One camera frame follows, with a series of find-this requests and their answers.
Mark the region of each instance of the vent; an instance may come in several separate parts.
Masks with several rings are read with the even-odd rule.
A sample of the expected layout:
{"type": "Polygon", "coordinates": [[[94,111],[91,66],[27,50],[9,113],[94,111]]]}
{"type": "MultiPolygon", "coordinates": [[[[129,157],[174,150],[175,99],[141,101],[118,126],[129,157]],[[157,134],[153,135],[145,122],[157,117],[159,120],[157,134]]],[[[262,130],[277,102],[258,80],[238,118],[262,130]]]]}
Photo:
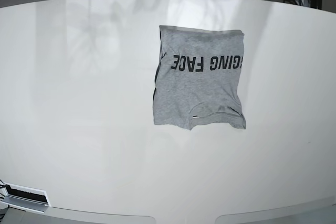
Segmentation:
{"type": "Polygon", "coordinates": [[[11,207],[35,212],[45,212],[48,207],[51,207],[47,192],[44,190],[10,183],[4,184],[5,188],[2,193],[5,195],[5,198],[2,202],[11,207]]]}

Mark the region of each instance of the glossy table surface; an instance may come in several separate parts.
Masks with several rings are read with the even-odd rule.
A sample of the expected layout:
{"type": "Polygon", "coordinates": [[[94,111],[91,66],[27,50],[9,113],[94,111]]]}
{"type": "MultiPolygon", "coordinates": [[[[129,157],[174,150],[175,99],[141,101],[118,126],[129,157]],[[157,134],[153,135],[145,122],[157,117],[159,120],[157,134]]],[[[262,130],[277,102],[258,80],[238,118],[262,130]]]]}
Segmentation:
{"type": "Polygon", "coordinates": [[[214,223],[336,194],[336,15],[256,0],[0,9],[0,178],[53,207],[214,223]],[[159,25],[245,34],[246,130],[154,126],[159,25]]]}

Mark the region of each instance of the folded t-shirt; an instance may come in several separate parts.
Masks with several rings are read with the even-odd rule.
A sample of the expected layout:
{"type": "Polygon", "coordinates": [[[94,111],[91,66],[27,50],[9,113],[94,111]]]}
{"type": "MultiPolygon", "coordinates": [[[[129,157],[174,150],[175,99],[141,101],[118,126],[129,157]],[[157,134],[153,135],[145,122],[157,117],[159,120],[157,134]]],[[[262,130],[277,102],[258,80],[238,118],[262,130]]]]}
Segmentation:
{"type": "Polygon", "coordinates": [[[189,130],[197,125],[229,123],[245,129],[237,95],[244,55],[242,31],[160,26],[160,34],[154,123],[189,130]]]}

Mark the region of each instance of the gray t-shirt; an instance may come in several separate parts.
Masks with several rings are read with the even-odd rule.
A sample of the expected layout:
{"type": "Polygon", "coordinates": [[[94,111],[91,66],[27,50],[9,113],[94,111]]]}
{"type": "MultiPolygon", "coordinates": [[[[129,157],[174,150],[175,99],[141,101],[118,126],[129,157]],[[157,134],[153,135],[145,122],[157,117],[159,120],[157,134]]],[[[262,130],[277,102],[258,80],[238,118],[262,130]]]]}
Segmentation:
{"type": "Polygon", "coordinates": [[[244,55],[240,30],[206,31],[160,26],[154,123],[191,130],[197,125],[246,121],[237,95],[244,55]]]}

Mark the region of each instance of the black lettering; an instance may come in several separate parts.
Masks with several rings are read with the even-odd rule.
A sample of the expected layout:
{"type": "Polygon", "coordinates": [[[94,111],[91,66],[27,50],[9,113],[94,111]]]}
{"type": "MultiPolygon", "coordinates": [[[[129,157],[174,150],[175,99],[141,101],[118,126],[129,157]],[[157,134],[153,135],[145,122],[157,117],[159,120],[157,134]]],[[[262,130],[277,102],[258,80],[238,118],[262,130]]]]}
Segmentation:
{"type": "Polygon", "coordinates": [[[229,56],[226,56],[226,60],[225,60],[225,56],[221,56],[220,57],[220,61],[219,61],[219,66],[218,66],[218,69],[226,69],[227,68],[227,64],[229,62],[229,56]]]}
{"type": "Polygon", "coordinates": [[[180,56],[179,55],[174,55],[174,58],[176,58],[177,60],[176,61],[174,61],[174,66],[171,66],[170,68],[171,69],[177,69],[177,65],[179,64],[178,62],[180,61],[180,56]]]}
{"type": "Polygon", "coordinates": [[[200,69],[196,69],[196,72],[203,72],[204,61],[203,57],[201,57],[201,63],[197,63],[197,66],[201,67],[200,69]]]}
{"type": "Polygon", "coordinates": [[[232,65],[232,58],[233,58],[233,56],[231,55],[231,56],[230,56],[229,69],[231,69],[231,65],[232,65]]]}
{"type": "Polygon", "coordinates": [[[214,56],[214,57],[211,57],[211,61],[210,61],[210,70],[215,70],[217,69],[217,64],[218,64],[218,57],[217,56],[214,56]]]}
{"type": "Polygon", "coordinates": [[[240,56],[236,55],[233,62],[234,62],[233,69],[237,69],[239,67],[239,63],[240,63],[240,56]]]}
{"type": "Polygon", "coordinates": [[[187,57],[187,64],[188,64],[189,72],[194,72],[195,63],[196,63],[196,57],[193,57],[193,60],[190,60],[189,56],[187,57]]]}
{"type": "Polygon", "coordinates": [[[181,56],[180,67],[178,69],[180,71],[184,71],[184,69],[185,69],[185,56],[181,56]]]}

